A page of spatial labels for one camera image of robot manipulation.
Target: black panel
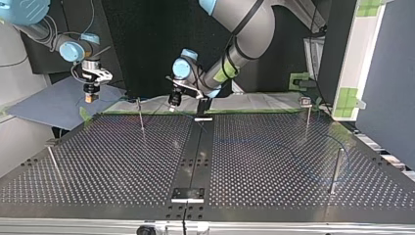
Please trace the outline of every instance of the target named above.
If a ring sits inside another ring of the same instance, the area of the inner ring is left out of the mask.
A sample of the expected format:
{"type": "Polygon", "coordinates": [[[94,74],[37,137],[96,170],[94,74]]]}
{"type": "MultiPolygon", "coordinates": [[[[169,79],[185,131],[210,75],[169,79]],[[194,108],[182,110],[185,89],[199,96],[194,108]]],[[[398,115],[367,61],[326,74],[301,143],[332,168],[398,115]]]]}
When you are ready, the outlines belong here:
{"type": "Polygon", "coordinates": [[[333,104],[354,17],[356,0],[333,0],[318,77],[326,102],[333,104]]]}
{"type": "Polygon", "coordinates": [[[165,76],[183,48],[197,51],[199,62],[209,68],[230,36],[195,0],[103,0],[103,6],[132,95],[169,93],[165,76]]]}

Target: optical breadboard table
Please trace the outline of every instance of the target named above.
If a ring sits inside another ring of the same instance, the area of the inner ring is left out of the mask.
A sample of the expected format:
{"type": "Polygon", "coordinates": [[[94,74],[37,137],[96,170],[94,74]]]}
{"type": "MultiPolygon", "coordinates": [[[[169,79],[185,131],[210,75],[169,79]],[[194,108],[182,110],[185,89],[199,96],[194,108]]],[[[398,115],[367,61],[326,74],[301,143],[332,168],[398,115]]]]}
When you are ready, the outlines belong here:
{"type": "Polygon", "coordinates": [[[144,130],[139,116],[94,117],[0,179],[0,233],[415,223],[414,182],[325,115],[212,117],[143,116],[144,130]]]}

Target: gray sheet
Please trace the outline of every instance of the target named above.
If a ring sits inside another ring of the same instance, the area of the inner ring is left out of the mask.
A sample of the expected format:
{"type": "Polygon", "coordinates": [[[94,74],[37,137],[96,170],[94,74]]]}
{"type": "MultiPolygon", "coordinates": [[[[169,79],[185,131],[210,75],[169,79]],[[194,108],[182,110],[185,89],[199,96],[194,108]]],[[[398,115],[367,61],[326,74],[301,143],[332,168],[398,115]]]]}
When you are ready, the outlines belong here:
{"type": "Polygon", "coordinates": [[[83,84],[68,77],[11,107],[7,113],[39,123],[72,130],[83,123],[81,108],[93,116],[117,102],[124,91],[102,86],[100,100],[93,104],[84,101],[83,84]]]}

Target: metal bracket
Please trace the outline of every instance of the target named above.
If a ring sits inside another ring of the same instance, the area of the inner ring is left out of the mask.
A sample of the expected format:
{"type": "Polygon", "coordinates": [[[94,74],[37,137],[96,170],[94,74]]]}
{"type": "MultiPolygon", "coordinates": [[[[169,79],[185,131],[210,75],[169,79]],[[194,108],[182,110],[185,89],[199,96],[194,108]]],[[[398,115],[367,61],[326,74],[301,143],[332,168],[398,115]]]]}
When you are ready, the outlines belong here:
{"type": "Polygon", "coordinates": [[[202,204],[205,201],[205,189],[175,188],[171,196],[172,203],[202,204]]]}
{"type": "Polygon", "coordinates": [[[199,101],[198,112],[195,121],[213,121],[213,117],[205,114],[210,109],[211,99],[202,99],[199,101]]]}

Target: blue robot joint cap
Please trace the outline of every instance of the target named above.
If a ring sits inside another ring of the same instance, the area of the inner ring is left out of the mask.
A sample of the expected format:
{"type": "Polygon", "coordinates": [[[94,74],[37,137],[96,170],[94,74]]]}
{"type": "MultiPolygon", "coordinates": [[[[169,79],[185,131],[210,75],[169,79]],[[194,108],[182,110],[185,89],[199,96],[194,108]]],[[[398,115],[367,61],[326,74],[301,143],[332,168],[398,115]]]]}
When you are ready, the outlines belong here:
{"type": "Polygon", "coordinates": [[[199,57],[198,53],[196,53],[192,50],[189,50],[189,49],[183,49],[181,56],[189,57],[189,58],[191,58],[195,61],[198,61],[198,57],[199,57]]]}
{"type": "Polygon", "coordinates": [[[173,73],[175,79],[186,79],[192,71],[191,65],[184,59],[177,59],[173,64],[173,73]]]}

